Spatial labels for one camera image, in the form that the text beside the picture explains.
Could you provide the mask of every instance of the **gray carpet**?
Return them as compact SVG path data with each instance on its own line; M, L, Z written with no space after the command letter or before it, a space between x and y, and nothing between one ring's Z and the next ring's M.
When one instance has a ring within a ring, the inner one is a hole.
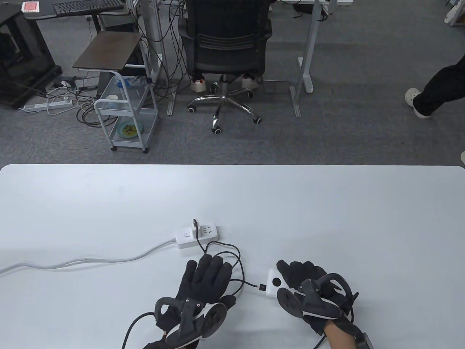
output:
M167 7L162 6L166 26ZM267 85L251 101L263 123L228 108L221 135L210 131L214 106L189 114L190 90L178 95L173 117L166 102L150 152L111 152L101 129L79 124L75 112L57 116L0 109L0 168L10 163L183 163L461 165L465 100L419 120L405 105L410 87L422 88L465 52L465 28L443 23L443 0L355 0L322 22L311 72L313 94L302 94L294 117L283 86ZM266 79L294 80L308 18L293 19L278 4L271 15ZM83 17L41 21L39 26L65 74L89 42ZM168 55L173 49L166 43Z

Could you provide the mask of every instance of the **person's leg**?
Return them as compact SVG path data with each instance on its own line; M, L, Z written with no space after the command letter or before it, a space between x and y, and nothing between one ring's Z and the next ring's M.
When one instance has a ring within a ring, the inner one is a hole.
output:
M446 102L465 97L465 56L455 65L441 69L413 99L413 107L424 117Z

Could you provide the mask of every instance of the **keyboard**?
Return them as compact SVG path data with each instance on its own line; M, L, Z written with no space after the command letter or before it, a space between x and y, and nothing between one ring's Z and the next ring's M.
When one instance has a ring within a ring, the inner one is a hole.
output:
M57 17L98 14L123 8L120 0L76 0L55 2L53 4Z

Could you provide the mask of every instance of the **wrist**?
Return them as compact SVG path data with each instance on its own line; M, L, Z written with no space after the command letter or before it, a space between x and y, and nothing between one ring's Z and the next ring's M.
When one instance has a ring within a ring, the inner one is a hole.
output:
M328 337L329 344L332 349L355 349L355 337L344 332L336 324L328 320L323 331Z

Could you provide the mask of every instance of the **chair base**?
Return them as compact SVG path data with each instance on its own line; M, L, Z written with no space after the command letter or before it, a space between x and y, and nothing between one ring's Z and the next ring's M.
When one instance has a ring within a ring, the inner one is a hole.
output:
M217 94L217 91L221 87L221 94ZM249 88L240 88L238 90L228 92L228 87L229 83L226 82L223 77L221 77L220 82L214 82L211 87L210 87L210 93L205 96L200 96L197 98L194 98L188 105L187 105L187 110L191 113L195 113L196 111L196 103L198 102L204 102L204 101L219 101L219 105L216 108L215 114L213 114L212 118L212 132L214 134L220 134L221 133L221 128L219 128L219 114L221 110L223 109L225 104L231 104L246 113L248 113L251 117L252 120L255 124L260 124L262 119L261 117L257 116L254 114L252 107L238 101L237 99L234 98L234 96L237 96L239 94L244 94L247 93L249 98L253 97L253 91Z

